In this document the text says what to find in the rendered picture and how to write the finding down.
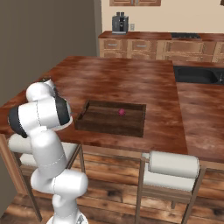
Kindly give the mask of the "dark wooden tray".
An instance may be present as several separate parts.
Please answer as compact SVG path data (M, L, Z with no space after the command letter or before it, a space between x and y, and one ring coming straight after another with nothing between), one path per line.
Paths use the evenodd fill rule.
M125 115L118 115L119 109L124 109ZM145 113L145 104L87 100L74 127L97 133L143 137Z

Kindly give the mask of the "wooden base cupboards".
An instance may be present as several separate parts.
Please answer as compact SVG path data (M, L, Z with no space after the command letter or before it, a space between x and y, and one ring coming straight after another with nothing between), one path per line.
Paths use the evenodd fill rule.
M200 33L200 38L172 38L170 32L129 31L99 36L100 56L137 60L172 60L224 64L224 34Z

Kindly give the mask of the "wooden stool with white cushion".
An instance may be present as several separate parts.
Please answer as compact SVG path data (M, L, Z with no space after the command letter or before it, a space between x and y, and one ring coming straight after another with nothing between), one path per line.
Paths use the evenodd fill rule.
M140 221L143 196L186 204L181 224L187 224L198 195L206 167L195 156L152 150L140 158L135 224Z
M32 173L38 167L32 155L32 149L30 146L30 138L29 137L22 138L20 135L14 134L7 140L7 144L9 146L9 149L14 154L16 153L20 154L20 155L17 155L15 158L18 165L18 169L21 172L21 177L22 177L22 180L24 181L25 189L31 200L31 204L37 216L37 219L38 221L42 221L42 216L41 216L37 201L35 200L34 195L32 193L32 187L30 182L30 177ZM85 165L84 165L84 159L83 159L82 146L76 143L63 143L62 146L66 154L66 168L70 169L73 165L74 160L77 158L77 156L80 156L80 168L84 172Z

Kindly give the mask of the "grey coffee machine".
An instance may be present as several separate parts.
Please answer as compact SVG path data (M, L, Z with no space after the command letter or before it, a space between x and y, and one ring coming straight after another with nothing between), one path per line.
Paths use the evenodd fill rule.
M129 17L125 16L123 12L117 12L112 17L112 33L113 34L126 34L129 29Z

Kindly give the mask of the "black sink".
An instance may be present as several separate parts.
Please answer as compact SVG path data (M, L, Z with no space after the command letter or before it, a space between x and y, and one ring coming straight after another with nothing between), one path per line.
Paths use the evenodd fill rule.
M174 66L176 82L224 85L224 68Z

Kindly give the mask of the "black hob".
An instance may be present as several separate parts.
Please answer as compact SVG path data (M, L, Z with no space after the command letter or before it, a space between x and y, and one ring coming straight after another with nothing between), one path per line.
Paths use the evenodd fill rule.
M187 32L171 32L173 39L200 39L198 33L187 33Z

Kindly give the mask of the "wooden wall cupboard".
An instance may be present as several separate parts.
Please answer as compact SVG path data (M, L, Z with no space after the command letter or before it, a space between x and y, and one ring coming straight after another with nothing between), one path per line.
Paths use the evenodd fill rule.
M109 0L109 6L161 6L162 0Z

